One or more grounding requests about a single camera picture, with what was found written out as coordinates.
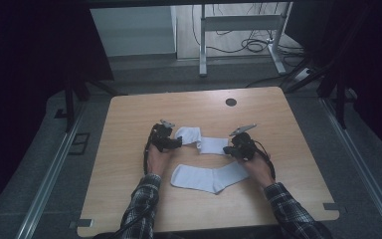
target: round black hole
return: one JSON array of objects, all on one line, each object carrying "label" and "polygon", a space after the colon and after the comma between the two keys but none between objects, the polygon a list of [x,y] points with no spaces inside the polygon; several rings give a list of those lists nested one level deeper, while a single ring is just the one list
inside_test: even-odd
[{"label": "round black hole", "polygon": [[229,107],[234,107],[237,104],[237,101],[235,99],[229,98],[226,100],[226,105]]}]

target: wooden tabletop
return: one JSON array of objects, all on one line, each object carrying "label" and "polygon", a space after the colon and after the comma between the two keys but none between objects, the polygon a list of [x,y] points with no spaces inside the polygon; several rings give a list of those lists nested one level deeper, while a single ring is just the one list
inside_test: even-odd
[{"label": "wooden tabletop", "polygon": [[[226,99],[237,104],[229,107]],[[323,203],[333,199],[281,89],[166,93],[112,99],[81,216],[94,224],[79,227],[80,236],[119,228],[130,194],[143,175],[148,135],[161,119],[176,124],[172,135],[181,126],[198,126],[208,137],[228,137],[238,126],[256,123],[248,133],[272,155],[277,181],[314,219],[338,218],[338,211],[324,210]],[[176,149],[162,179],[154,231],[276,224],[269,202],[250,179],[218,195],[170,184],[178,164],[216,168],[232,161],[227,155],[200,155],[195,145]]]}]

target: white metal stand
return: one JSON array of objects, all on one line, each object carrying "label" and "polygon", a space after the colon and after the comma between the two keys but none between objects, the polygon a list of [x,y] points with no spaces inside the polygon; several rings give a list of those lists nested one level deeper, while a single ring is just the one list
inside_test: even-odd
[{"label": "white metal stand", "polygon": [[284,75],[284,64],[278,55],[278,44],[284,31],[289,2],[280,15],[256,16],[213,16],[206,17],[205,5],[201,6],[201,45],[200,45],[200,77],[207,76],[206,32],[214,31],[251,31],[277,30],[275,38],[269,42],[269,52],[280,75]]}]

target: forearm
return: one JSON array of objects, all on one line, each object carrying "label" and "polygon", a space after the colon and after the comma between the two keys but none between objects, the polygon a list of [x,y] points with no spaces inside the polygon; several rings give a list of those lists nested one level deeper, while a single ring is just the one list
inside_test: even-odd
[{"label": "forearm", "polygon": [[122,217],[121,238],[152,238],[158,190],[161,178],[155,174],[145,175],[131,194],[131,202]]},{"label": "forearm", "polygon": [[278,222],[288,234],[296,238],[323,238],[315,227],[315,220],[281,183],[266,187],[265,195]]}]

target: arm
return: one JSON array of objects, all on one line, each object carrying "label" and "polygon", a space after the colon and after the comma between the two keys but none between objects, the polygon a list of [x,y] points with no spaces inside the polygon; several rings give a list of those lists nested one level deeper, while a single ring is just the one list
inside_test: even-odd
[{"label": "arm", "polygon": [[172,150],[159,152],[153,144],[150,146],[148,173],[131,194],[131,202],[122,217],[121,228],[125,229],[120,238],[153,238],[161,176],[171,156]]},{"label": "arm", "polygon": [[283,184],[275,182],[271,170],[259,154],[255,153],[252,160],[237,160],[264,191],[286,238],[326,238],[324,234],[327,233],[320,232],[319,223],[293,199]]}]

